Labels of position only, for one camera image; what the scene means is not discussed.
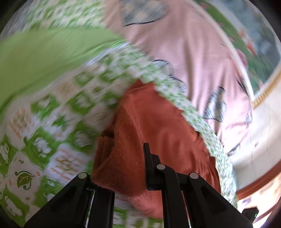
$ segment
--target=white wall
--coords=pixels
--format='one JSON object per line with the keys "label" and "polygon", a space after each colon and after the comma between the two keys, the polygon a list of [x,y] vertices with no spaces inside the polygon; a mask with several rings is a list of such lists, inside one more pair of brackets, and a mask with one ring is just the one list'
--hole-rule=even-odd
{"label": "white wall", "polygon": [[254,110],[250,138],[230,160],[237,188],[251,184],[281,160],[281,80]]}

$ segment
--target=light green cloth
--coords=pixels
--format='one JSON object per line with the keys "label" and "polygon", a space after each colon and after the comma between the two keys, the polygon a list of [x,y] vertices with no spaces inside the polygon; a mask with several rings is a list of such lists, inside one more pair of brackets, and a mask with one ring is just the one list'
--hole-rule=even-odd
{"label": "light green cloth", "polygon": [[0,42],[0,121],[15,96],[43,88],[123,41],[103,28],[30,31],[4,39]]}

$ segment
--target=pink fabric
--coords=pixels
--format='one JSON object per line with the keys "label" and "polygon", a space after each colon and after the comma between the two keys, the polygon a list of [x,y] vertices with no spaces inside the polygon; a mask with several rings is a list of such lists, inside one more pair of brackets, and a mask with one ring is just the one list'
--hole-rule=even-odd
{"label": "pink fabric", "polygon": [[210,22],[183,0],[163,2],[169,12],[161,20],[123,27],[119,0],[106,0],[104,22],[153,59],[169,61],[174,76],[187,84],[187,97],[202,116],[212,92],[218,86],[224,88],[224,121],[206,121],[228,152],[247,136],[246,115],[251,110],[230,50]]}

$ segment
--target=orange cloth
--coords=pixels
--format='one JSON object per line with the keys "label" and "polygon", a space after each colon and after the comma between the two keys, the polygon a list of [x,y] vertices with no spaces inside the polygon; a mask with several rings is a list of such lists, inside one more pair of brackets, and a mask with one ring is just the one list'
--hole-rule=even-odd
{"label": "orange cloth", "polygon": [[143,144],[176,172],[197,172],[220,192],[215,158],[202,137],[152,83],[138,80],[120,100],[111,124],[98,138],[91,179],[128,197],[146,216],[163,218],[160,191],[147,191]]}

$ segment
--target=green and white patterned fabric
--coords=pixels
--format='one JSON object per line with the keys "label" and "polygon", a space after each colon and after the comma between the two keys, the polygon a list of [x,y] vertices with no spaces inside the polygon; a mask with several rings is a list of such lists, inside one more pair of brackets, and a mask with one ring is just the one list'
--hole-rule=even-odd
{"label": "green and white patterned fabric", "polygon": [[[21,30],[103,27],[99,0],[35,0],[30,9]],[[235,205],[232,165],[178,82],[131,44],[112,45],[92,58],[6,105],[0,122],[0,205],[5,212],[23,226],[79,172],[91,172],[96,139],[137,78],[153,81],[156,90],[183,110],[186,121],[201,133],[216,158],[222,195]],[[163,227],[162,220],[143,216],[118,194],[113,223],[114,228]]]}
{"label": "green and white patterned fabric", "polygon": [[103,27],[101,0],[33,1],[23,30],[53,27]]}

